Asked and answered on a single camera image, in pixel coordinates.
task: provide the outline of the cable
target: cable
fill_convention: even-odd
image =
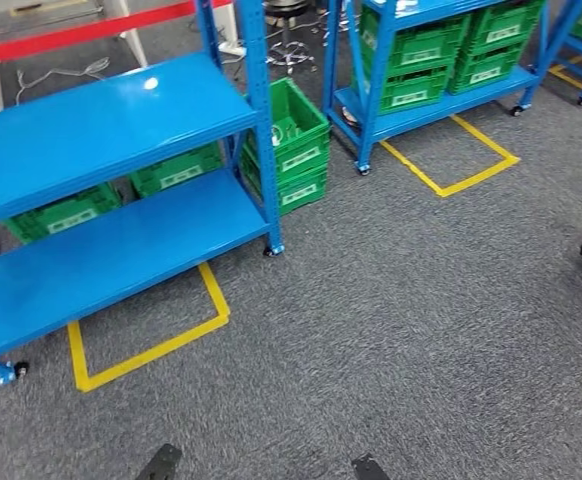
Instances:
[[[20,91],[19,91],[18,94],[16,95],[16,105],[20,104],[20,96],[22,96],[22,93],[25,92],[25,90],[28,90],[29,88],[33,88],[36,85],[39,85],[53,74],[67,75],[71,77],[89,76],[89,77],[98,79],[98,80],[102,80],[105,77],[99,75],[99,73],[108,67],[110,64],[111,64],[111,61],[109,60],[109,57],[104,57],[99,60],[96,60],[82,71],[65,70],[63,68],[52,68],[51,70],[49,70],[44,75],[30,83],[25,82],[24,80],[25,72],[22,70],[18,70],[18,84],[20,85]]]

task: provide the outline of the gray carpet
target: gray carpet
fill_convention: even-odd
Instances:
[[[144,31],[150,60],[192,45],[187,24]],[[16,68],[115,73],[125,48],[6,63],[5,96]],[[318,103],[319,72],[295,79]],[[502,110],[516,97],[462,114],[522,160],[446,199],[380,147],[360,177],[334,140],[328,195],[283,218],[283,256],[210,262],[228,325],[109,385],[77,391],[65,330],[13,352],[32,369],[0,388],[0,479],[133,479],[164,442],[180,479],[351,480],[369,451],[395,480],[582,479],[576,97],[547,79],[520,118]],[[391,142],[440,185],[498,161],[450,120]],[[93,372],[213,313],[194,270],[81,324]]]

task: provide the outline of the yellow floor tape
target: yellow floor tape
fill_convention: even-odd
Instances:
[[[577,57],[573,57],[571,60],[569,60],[569,63],[573,64],[578,64],[579,62],[582,62],[582,55],[578,55]],[[551,75],[556,76],[557,78],[560,78],[561,80],[564,80],[566,83],[570,83],[571,85],[573,85],[576,88],[579,88],[582,90],[582,82],[579,80],[576,80],[575,78],[567,75],[565,73],[565,70],[566,70],[566,67],[562,64],[557,64],[554,65],[553,67],[549,69],[549,73]]]
[[[80,331],[80,324],[76,321],[67,325],[76,387],[82,392],[89,392],[228,323],[231,311],[216,280],[216,277],[213,276],[213,273],[206,263],[200,264],[197,268],[200,270],[204,285],[216,307],[217,316],[100,373],[89,376],[86,368],[86,357],[84,353],[84,345],[82,342],[82,334]]]
[[[448,197],[450,195],[453,195],[454,193],[461,192],[462,190],[466,190],[467,188],[472,187],[474,185],[477,185],[480,182],[483,182],[484,180],[486,180],[487,178],[493,177],[493,175],[496,175],[497,173],[500,173],[502,170],[505,170],[507,168],[511,167],[511,165],[515,165],[516,163],[519,162],[520,159],[516,157],[515,155],[504,149],[501,147],[500,145],[498,145],[497,143],[494,142],[493,140],[491,140],[490,138],[487,137],[486,135],[484,135],[483,133],[480,132],[480,130],[474,127],[473,125],[467,122],[466,120],[462,120],[462,118],[457,116],[457,115],[451,115],[450,117],[452,120],[455,121],[456,123],[460,125],[461,127],[464,128],[465,130],[471,133],[474,137],[480,140],[480,142],[486,145],[487,147],[490,148],[491,150],[493,150],[494,152],[500,155],[502,157],[502,160],[500,162],[496,163],[496,165],[493,165],[493,167],[487,168],[486,170],[483,170],[482,172],[472,175],[468,178],[465,178],[461,182],[455,183],[453,185],[449,185],[448,187],[440,187],[440,185],[435,183],[432,179],[431,179],[429,176],[425,174],[425,172],[420,170],[417,166],[414,165],[413,162],[409,160],[408,158],[405,157],[402,153],[399,152],[397,149],[389,145],[386,140],[382,140],[380,142],[380,145],[385,147],[387,151],[391,153],[391,155],[394,156],[402,164],[407,167],[409,170],[411,170],[414,175],[422,180],[423,183],[427,185],[428,187],[431,188],[434,192],[437,193],[437,195],[440,197]]]

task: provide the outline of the wheel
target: wheel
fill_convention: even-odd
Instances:
[[[511,109],[511,111],[509,113],[511,113],[511,115],[512,117],[519,117],[519,116],[522,115],[522,112],[523,112],[523,111],[524,111],[523,108],[520,107],[520,105],[516,105],[516,106],[513,107],[512,109]]]
[[[22,378],[29,371],[29,362],[17,362],[13,365],[13,370],[16,372],[16,378]]]
[[[267,248],[265,249],[264,252],[262,252],[262,255],[264,255],[265,257],[277,257],[277,256],[278,256],[278,255],[280,255],[281,253],[282,253],[282,250],[280,250],[279,252],[274,252],[271,247],[267,247]]]

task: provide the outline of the red rail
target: red rail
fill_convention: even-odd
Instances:
[[[214,7],[221,7],[230,3],[231,3],[231,0],[213,0]],[[49,50],[68,47],[76,43],[88,42],[102,37],[110,37],[133,28],[146,27],[192,13],[195,13],[194,3],[191,1],[181,2],[166,7],[132,13],[126,17],[100,20],[42,35],[0,42],[0,61],[43,53]]]

